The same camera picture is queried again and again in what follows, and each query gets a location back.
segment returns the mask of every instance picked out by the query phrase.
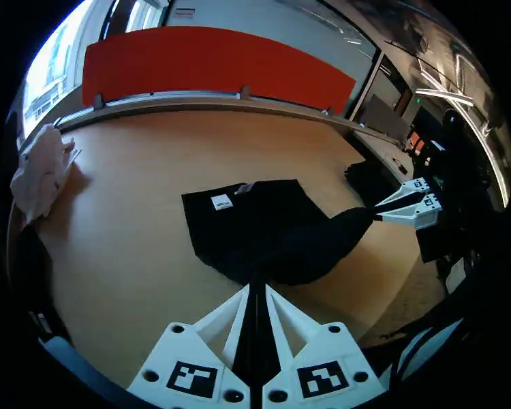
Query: red partition panel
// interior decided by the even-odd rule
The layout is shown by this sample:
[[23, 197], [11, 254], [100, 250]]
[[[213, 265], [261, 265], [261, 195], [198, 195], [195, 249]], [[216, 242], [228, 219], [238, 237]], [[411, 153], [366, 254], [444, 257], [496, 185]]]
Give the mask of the red partition panel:
[[285, 44], [210, 27], [159, 27], [90, 45], [83, 104], [158, 91], [238, 92], [342, 112], [356, 81]]

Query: crumpled towel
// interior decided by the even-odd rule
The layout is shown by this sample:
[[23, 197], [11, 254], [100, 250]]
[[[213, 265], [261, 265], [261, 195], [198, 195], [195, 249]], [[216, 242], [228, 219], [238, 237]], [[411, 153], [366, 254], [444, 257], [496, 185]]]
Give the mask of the crumpled towel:
[[15, 204], [25, 214], [27, 223], [49, 214], [66, 183], [72, 163], [81, 152], [74, 149], [74, 145], [73, 138], [63, 143], [60, 131], [47, 124], [20, 152], [19, 168], [10, 187]]

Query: wooden table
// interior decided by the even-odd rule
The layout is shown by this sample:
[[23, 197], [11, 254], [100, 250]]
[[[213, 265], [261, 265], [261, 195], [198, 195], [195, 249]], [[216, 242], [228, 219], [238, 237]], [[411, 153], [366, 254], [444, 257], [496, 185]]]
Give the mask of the wooden table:
[[[167, 324], [193, 323], [240, 287], [194, 254], [181, 194], [298, 179], [329, 216], [362, 205], [343, 171], [362, 157], [322, 123], [247, 112], [163, 112], [67, 134], [82, 149], [40, 236], [75, 347], [126, 387]], [[320, 322], [360, 337], [418, 257], [414, 231], [374, 223], [315, 283], [279, 291]]]

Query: black cloth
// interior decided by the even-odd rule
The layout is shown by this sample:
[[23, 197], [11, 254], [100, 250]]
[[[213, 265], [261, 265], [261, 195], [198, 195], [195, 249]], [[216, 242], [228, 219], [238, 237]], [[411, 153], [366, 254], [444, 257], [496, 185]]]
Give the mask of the black cloth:
[[346, 181], [367, 207], [374, 207], [399, 187], [384, 176], [383, 170], [381, 163], [366, 160], [348, 166], [345, 171]]
[[[182, 195], [195, 254], [230, 279], [253, 275], [306, 284], [327, 274], [371, 225], [369, 210], [355, 208], [329, 219], [297, 180], [243, 183]], [[233, 206], [215, 210], [211, 198], [227, 194]]]
[[47, 341], [58, 335], [71, 342], [51, 296], [52, 260], [32, 225], [25, 227], [15, 242], [10, 273], [13, 291], [34, 316], [43, 316], [51, 333], [39, 325], [40, 337]]

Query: white plastic bracket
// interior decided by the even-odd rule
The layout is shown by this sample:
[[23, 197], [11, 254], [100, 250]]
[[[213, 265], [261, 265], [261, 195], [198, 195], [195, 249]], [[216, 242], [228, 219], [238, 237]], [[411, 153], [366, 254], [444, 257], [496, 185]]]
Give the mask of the white plastic bracket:
[[395, 192], [389, 195], [386, 199], [376, 204], [376, 206], [386, 205], [387, 203], [394, 202], [395, 200], [409, 196], [411, 193], [421, 192], [426, 193], [430, 191], [428, 183], [423, 177], [406, 181], [401, 184], [401, 187]]
[[[232, 365], [246, 311], [249, 286], [193, 325], [173, 322], [127, 389], [160, 408], [235, 408], [250, 406], [249, 387]], [[233, 320], [222, 362], [208, 347]]]
[[[263, 408], [353, 408], [384, 392], [344, 324], [318, 324], [269, 286], [266, 301], [281, 371], [263, 386]], [[306, 342], [295, 357], [278, 312]]]
[[437, 215], [442, 210], [435, 194], [427, 194], [424, 198], [410, 206], [401, 207], [378, 213], [383, 222], [393, 222], [413, 226], [415, 230], [433, 226], [437, 223]]

